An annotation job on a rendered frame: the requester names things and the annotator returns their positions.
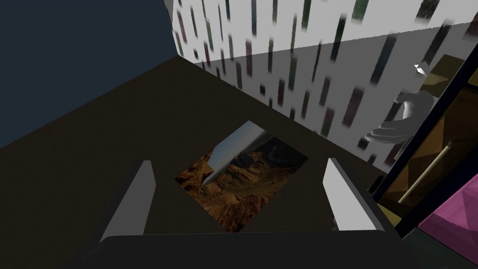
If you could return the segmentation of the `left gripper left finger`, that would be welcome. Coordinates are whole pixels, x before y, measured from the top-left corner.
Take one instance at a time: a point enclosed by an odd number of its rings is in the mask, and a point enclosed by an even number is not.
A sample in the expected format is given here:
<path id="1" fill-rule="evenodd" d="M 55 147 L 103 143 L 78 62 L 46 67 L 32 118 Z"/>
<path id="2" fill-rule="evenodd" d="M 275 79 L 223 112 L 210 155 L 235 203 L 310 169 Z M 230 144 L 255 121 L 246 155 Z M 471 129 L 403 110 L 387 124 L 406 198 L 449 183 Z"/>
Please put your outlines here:
<path id="1" fill-rule="evenodd" d="M 134 163 L 94 229 L 87 247 L 94 247 L 111 236 L 142 235 L 155 188 L 151 161 Z"/>

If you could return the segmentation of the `pink faceted block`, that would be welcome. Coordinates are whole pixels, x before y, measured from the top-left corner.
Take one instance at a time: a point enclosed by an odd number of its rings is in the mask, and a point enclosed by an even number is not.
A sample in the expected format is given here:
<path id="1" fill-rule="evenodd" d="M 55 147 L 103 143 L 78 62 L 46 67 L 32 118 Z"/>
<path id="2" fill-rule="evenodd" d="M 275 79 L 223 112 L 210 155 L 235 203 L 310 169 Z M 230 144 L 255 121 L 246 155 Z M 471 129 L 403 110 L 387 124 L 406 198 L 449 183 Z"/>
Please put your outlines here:
<path id="1" fill-rule="evenodd" d="M 478 266 L 478 174 L 418 228 Z"/>

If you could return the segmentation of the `canyon landscape picture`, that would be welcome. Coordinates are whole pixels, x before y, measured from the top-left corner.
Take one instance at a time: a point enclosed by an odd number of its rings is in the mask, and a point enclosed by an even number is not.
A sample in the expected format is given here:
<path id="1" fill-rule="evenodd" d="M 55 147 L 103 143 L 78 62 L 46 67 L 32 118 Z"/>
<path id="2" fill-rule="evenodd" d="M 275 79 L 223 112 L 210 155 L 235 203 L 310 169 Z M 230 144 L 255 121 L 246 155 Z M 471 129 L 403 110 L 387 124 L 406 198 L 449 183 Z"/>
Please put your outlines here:
<path id="1" fill-rule="evenodd" d="M 307 156 L 247 121 L 175 180 L 228 233 L 237 233 Z"/>

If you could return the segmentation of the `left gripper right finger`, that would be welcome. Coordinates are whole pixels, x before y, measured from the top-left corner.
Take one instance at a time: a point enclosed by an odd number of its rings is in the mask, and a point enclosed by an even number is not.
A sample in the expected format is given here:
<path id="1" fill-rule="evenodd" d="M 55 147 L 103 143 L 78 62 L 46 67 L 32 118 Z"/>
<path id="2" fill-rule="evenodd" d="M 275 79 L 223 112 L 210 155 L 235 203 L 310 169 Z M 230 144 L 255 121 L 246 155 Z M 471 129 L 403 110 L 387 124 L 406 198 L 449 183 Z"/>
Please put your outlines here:
<path id="1" fill-rule="evenodd" d="M 367 189 L 340 160 L 328 158 L 323 187 L 340 236 L 400 239 L 392 223 Z"/>

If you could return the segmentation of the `dark cupboard with brown front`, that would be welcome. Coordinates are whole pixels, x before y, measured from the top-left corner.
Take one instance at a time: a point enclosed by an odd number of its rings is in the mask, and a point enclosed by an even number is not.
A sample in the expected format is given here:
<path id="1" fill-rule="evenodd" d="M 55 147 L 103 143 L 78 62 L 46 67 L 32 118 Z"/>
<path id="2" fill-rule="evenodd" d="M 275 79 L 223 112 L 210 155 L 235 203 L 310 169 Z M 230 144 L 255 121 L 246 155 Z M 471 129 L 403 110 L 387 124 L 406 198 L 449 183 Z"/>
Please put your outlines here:
<path id="1" fill-rule="evenodd" d="M 446 57 L 436 65 L 440 75 L 447 67 L 456 69 L 454 77 L 373 196 L 400 217 L 395 230 L 402 238 L 478 172 L 478 45 L 465 61 Z M 450 141 L 449 152 L 399 204 Z"/>

